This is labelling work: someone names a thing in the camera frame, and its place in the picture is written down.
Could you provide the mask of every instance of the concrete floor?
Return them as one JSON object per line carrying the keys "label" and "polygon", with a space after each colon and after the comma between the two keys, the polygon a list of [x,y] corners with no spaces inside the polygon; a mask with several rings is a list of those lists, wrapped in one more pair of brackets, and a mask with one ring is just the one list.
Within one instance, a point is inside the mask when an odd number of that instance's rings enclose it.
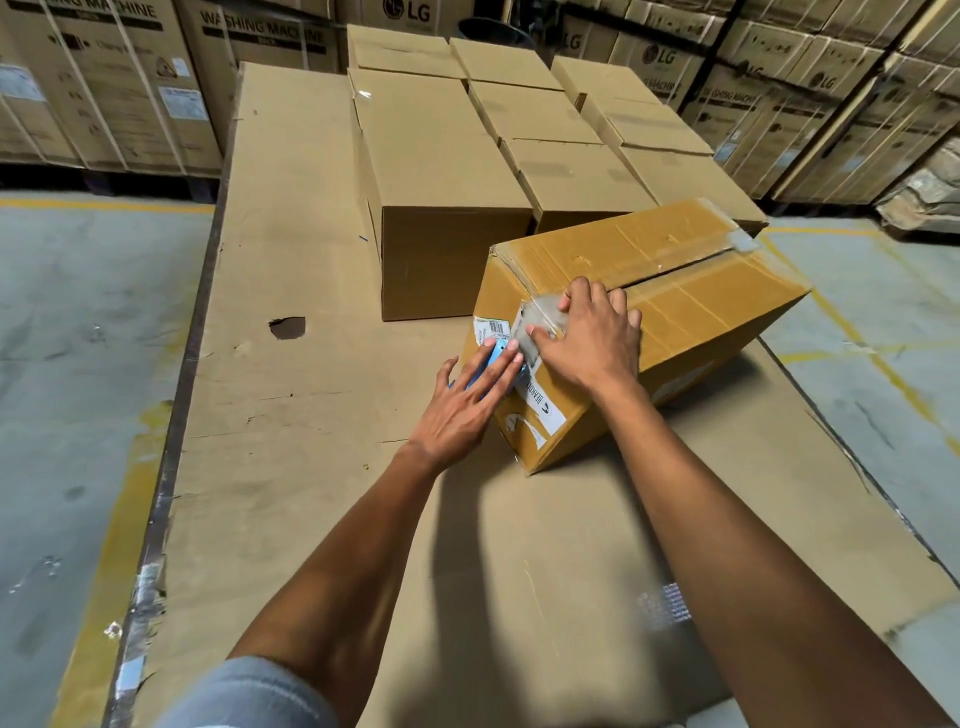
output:
{"label": "concrete floor", "polygon": [[[209,221],[202,206],[0,196],[4,726],[53,711],[111,508],[131,468],[159,456]],[[762,240],[817,286],[766,341],[960,574],[960,248],[834,219],[779,219]],[[960,607],[895,649],[960,719]],[[746,723],[730,701],[687,725]]]}

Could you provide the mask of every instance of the pallet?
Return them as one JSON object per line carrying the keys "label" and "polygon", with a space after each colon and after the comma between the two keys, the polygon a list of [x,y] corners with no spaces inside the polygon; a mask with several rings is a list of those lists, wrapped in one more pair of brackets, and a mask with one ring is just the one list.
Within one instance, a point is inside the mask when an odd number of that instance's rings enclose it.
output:
{"label": "pallet", "polygon": [[92,192],[103,197],[160,197],[213,205],[219,188],[220,181],[208,177],[97,172],[49,164],[0,164],[0,189]]}

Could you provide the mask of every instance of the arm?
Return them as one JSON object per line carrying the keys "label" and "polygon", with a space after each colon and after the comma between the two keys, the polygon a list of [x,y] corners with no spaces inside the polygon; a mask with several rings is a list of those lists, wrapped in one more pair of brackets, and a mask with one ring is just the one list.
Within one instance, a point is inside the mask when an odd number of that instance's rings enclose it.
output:
{"label": "arm", "polygon": [[952,725],[886,644],[666,424],[636,381],[638,311],[577,279],[543,360],[586,389],[710,654],[756,728]]}
{"label": "arm", "polygon": [[522,364],[516,341],[466,389],[490,356],[489,339],[449,386],[456,358],[437,374],[433,399],[387,470],[256,616],[229,657],[265,657],[355,725],[380,665],[400,581],[433,482],[479,444]]}

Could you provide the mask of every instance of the right hand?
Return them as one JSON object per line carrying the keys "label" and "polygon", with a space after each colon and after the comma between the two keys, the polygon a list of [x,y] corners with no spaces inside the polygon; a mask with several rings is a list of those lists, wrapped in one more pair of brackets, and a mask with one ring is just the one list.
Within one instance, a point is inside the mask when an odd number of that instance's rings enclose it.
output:
{"label": "right hand", "polygon": [[610,293],[603,283],[574,279],[558,308],[567,313],[566,336],[552,339],[546,329],[527,326],[551,370],[592,396],[609,383],[636,381],[640,351],[640,312],[627,310],[622,288]]}

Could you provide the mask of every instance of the taped cardboard box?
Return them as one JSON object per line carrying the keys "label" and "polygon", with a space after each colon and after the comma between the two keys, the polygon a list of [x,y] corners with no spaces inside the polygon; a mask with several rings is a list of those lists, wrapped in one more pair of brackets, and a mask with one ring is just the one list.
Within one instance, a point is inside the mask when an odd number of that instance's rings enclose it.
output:
{"label": "taped cardboard box", "polygon": [[172,0],[20,0],[0,5],[0,22],[84,166],[220,174]]}
{"label": "taped cardboard box", "polygon": [[603,143],[562,93],[471,81],[469,98],[497,144],[504,139]]}
{"label": "taped cardboard box", "polygon": [[442,37],[348,25],[347,49],[350,68],[448,79],[467,77]]}
{"label": "taped cardboard box", "polygon": [[533,206],[533,232],[657,206],[603,144],[505,139],[500,151]]}
{"label": "taped cardboard box", "polygon": [[[793,71],[812,39],[805,33],[737,20],[719,55],[770,78],[799,83],[801,78]],[[767,82],[715,65],[697,99],[684,110],[684,119],[713,150],[721,152],[724,144],[738,142],[757,121],[760,102],[769,90]]]}
{"label": "taped cardboard box", "polygon": [[[623,17],[630,5],[630,0],[610,0],[610,2],[593,2],[593,0],[571,0],[578,5],[608,12],[614,17]],[[616,42],[617,31],[596,23],[591,23],[579,17],[564,18],[564,33],[561,36],[561,49],[558,55],[580,59],[581,61],[597,61],[606,63],[610,59],[613,44]]]}
{"label": "taped cardboard box", "polygon": [[[277,0],[332,17],[331,0]],[[221,148],[226,148],[235,104],[237,70],[249,61],[336,73],[333,31],[276,18],[240,15],[205,0],[177,0],[183,32],[197,62],[204,98]]]}
{"label": "taped cardboard box", "polygon": [[583,109],[584,102],[591,93],[645,104],[660,103],[660,99],[646,87],[638,75],[625,66],[556,56],[550,71],[564,87],[566,98],[578,111]]}
{"label": "taped cardboard box", "polygon": [[[526,320],[537,314],[563,335],[556,303],[577,276],[624,287],[628,306],[643,312],[640,383],[657,404],[737,354],[808,290],[716,207],[688,200],[495,246],[464,355],[489,330],[485,322],[519,329],[522,307],[536,306]],[[607,428],[582,391],[528,358],[532,374],[500,404],[496,420],[535,473]]]}
{"label": "taped cardboard box", "polygon": [[473,16],[473,0],[336,0],[341,23],[451,37]]}
{"label": "taped cardboard box", "polygon": [[[627,19],[686,40],[712,46],[723,18],[705,12],[688,12],[666,5],[634,0]],[[618,35],[610,63],[630,66],[657,97],[671,109],[679,109],[703,58],[642,38]]]}
{"label": "taped cardboard box", "polygon": [[757,105],[756,120],[716,159],[733,180],[761,198],[839,108],[880,57],[880,51],[826,36],[814,37],[791,75],[799,84],[831,96],[818,103],[782,86],[770,85]]}
{"label": "taped cardboard box", "polygon": [[526,195],[459,81],[348,75],[383,320],[470,313],[490,246],[526,234]]}
{"label": "taped cardboard box", "polygon": [[824,25],[828,36],[885,49],[926,0],[841,0]]}
{"label": "taped cardboard box", "polygon": [[960,2],[934,2],[914,21],[900,49],[909,56],[960,66]]}
{"label": "taped cardboard box", "polygon": [[450,39],[450,50],[471,81],[564,90],[540,56],[526,48],[510,48],[455,37]]}
{"label": "taped cardboard box", "polygon": [[0,159],[83,166],[3,25],[0,25]]}

